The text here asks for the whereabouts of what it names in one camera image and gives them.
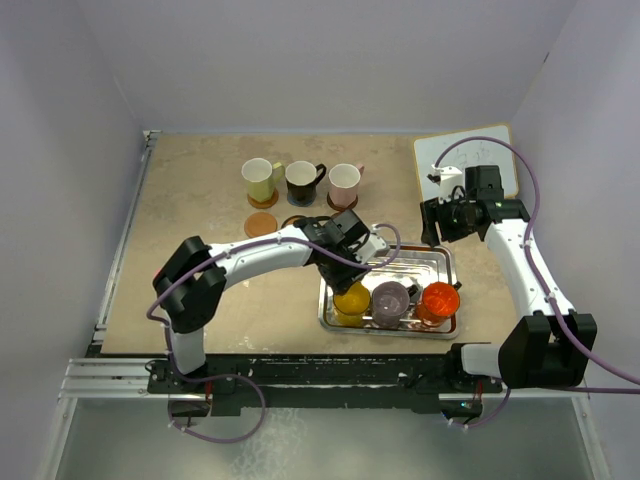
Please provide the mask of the yellow black-rimmed coaster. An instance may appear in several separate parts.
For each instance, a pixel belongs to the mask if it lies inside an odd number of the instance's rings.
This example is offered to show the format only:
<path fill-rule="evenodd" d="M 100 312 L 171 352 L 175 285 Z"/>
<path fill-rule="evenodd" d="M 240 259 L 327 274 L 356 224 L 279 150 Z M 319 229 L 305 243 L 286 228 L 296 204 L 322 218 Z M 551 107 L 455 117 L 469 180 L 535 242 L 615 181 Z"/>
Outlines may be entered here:
<path fill-rule="evenodd" d="M 300 227 L 304 223 L 305 216 L 304 215 L 293 215 L 286 218 L 282 224 L 282 228 L 286 228 L 288 226 L 296 226 Z"/>

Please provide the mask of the dark brown coaster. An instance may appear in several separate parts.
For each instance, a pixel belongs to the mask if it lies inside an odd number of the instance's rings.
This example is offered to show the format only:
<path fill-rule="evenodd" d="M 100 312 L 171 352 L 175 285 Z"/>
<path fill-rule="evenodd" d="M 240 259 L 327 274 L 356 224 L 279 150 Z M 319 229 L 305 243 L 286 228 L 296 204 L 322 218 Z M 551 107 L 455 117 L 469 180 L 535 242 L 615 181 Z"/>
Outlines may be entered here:
<path fill-rule="evenodd" d="M 326 201 L 328 206 L 338 212 L 342 212 L 348 209 L 353 209 L 357 206 L 358 204 L 358 196 L 356 195 L 356 197 L 353 199 L 353 201 L 351 203 L 349 203 L 348 205 L 338 205 L 336 203 L 333 202 L 330 193 L 327 194 L 326 196 Z"/>

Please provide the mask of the yellow translucent cup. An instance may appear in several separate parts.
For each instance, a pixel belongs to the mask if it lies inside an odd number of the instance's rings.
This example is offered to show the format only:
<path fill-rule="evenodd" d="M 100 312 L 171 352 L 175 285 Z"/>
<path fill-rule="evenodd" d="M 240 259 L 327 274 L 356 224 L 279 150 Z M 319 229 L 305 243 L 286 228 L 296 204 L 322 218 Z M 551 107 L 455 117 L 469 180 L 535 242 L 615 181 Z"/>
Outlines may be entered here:
<path fill-rule="evenodd" d="M 361 282 L 354 283 L 344 294 L 333 296 L 337 323 L 347 327 L 360 327 L 369 309 L 371 295 Z"/>

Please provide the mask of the orange-brown wooden coaster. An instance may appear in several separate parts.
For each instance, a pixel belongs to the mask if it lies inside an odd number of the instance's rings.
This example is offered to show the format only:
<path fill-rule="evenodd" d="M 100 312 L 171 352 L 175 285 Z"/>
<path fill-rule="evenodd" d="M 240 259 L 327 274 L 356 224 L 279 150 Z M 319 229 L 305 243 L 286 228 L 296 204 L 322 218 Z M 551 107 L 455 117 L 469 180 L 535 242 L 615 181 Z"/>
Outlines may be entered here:
<path fill-rule="evenodd" d="M 244 223 L 244 232 L 248 238 L 260 237 L 278 230 L 276 218 L 267 212 L 251 214 Z"/>

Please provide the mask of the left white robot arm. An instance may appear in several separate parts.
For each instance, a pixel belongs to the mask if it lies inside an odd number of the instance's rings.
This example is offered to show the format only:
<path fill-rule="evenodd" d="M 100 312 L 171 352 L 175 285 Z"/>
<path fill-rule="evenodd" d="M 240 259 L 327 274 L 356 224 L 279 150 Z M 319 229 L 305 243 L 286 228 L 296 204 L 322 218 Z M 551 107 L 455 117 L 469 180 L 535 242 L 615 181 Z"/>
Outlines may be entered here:
<path fill-rule="evenodd" d="M 276 232 L 235 243 L 184 240 L 152 281 L 175 362 L 171 381 L 184 392 L 204 384 L 204 326 L 226 290 L 272 271 L 314 265 L 328 286 L 344 293 L 372 269 L 371 259 L 388 250 L 351 210 L 333 218 L 300 217 Z"/>

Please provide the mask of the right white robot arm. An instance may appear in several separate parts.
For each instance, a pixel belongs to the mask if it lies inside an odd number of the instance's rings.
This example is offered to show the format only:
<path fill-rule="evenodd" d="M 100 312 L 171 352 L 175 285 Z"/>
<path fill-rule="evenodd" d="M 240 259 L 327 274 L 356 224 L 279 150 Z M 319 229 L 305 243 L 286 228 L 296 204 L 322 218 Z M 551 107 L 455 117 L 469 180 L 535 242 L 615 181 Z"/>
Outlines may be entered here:
<path fill-rule="evenodd" d="M 522 201 L 505 197 L 499 168 L 433 166 L 427 178 L 438 192 L 420 205 L 422 241 L 435 247 L 478 235 L 500 265 L 519 318 L 500 345 L 454 345 L 446 383 L 456 391 L 469 390 L 480 376 L 512 389 L 579 385 L 588 359 L 570 339 L 592 348 L 595 320 L 578 313 L 555 284 L 527 230 L 531 217 Z"/>

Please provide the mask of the blue coaster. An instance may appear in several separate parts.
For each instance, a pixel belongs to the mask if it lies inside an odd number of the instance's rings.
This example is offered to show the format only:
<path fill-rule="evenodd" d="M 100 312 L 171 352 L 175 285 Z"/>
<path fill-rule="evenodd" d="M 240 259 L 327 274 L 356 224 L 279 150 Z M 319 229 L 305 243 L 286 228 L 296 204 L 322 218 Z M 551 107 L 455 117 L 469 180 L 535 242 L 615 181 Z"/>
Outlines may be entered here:
<path fill-rule="evenodd" d="M 299 200 L 294 199 L 294 198 L 293 198 L 293 197 L 291 197 L 291 196 L 287 196 L 287 202 L 288 202 L 290 205 L 293 205 L 293 206 L 295 206 L 295 207 L 302 207 L 302 208 L 306 208 L 306 207 L 310 207 L 311 205 L 313 205 L 313 203 L 314 203 L 314 201 L 315 201 L 315 198 L 316 198 L 316 197 L 313 197 L 313 198 L 311 198 L 311 199 L 310 199 L 310 200 L 308 200 L 308 201 L 299 201 Z"/>

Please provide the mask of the light brown wooden coaster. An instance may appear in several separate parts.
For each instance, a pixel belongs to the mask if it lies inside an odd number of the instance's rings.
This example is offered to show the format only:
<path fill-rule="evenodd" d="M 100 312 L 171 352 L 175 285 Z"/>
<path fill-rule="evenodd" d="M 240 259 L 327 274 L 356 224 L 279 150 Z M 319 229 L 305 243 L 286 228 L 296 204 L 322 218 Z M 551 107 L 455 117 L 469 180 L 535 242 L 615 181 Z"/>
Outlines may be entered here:
<path fill-rule="evenodd" d="M 271 197 L 265 201 L 257 201 L 250 195 L 247 196 L 248 203 L 256 209 L 269 209 L 274 206 L 279 200 L 279 192 L 275 190 Z"/>

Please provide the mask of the pink mug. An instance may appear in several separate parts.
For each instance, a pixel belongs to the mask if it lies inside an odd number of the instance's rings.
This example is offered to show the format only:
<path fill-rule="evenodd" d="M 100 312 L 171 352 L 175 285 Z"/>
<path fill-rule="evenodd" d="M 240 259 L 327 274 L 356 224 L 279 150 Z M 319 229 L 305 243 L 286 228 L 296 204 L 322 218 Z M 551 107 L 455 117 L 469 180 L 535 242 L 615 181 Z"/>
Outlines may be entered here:
<path fill-rule="evenodd" d="M 329 193 L 334 203 L 348 205 L 358 195 L 358 188 L 364 173 L 362 164 L 338 164 L 329 171 Z"/>

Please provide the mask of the yellow-green mug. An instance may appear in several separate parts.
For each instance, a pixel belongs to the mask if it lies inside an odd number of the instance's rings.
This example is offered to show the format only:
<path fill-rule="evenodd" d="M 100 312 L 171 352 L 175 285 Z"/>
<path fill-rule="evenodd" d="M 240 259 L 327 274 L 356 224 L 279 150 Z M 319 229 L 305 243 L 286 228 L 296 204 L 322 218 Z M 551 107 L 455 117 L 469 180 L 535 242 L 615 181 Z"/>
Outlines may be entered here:
<path fill-rule="evenodd" d="M 248 196 L 259 203 L 270 200 L 284 171 L 283 164 L 271 163 L 264 158 L 246 161 L 241 168 L 241 174 L 246 183 Z"/>

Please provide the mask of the black mug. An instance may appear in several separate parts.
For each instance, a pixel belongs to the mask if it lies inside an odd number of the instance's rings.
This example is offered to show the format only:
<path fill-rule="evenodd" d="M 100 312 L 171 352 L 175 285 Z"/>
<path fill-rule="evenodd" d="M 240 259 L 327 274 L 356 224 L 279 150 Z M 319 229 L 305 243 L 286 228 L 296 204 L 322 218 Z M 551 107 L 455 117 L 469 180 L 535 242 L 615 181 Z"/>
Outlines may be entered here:
<path fill-rule="evenodd" d="M 320 163 L 295 161 L 285 170 L 287 196 L 299 201 L 308 201 L 317 195 L 317 186 L 325 177 L 327 167 Z"/>

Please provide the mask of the purple translucent cup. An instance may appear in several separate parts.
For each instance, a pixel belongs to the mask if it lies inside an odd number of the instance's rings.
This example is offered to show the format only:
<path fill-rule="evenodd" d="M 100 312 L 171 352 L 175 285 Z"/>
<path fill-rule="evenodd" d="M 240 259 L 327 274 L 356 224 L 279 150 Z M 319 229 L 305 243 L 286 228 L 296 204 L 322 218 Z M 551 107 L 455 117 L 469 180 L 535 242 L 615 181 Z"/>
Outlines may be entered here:
<path fill-rule="evenodd" d="M 381 283 L 371 294 L 372 321 L 382 328 L 397 328 L 409 310 L 412 299 L 420 291 L 415 284 L 404 286 L 396 281 Z"/>

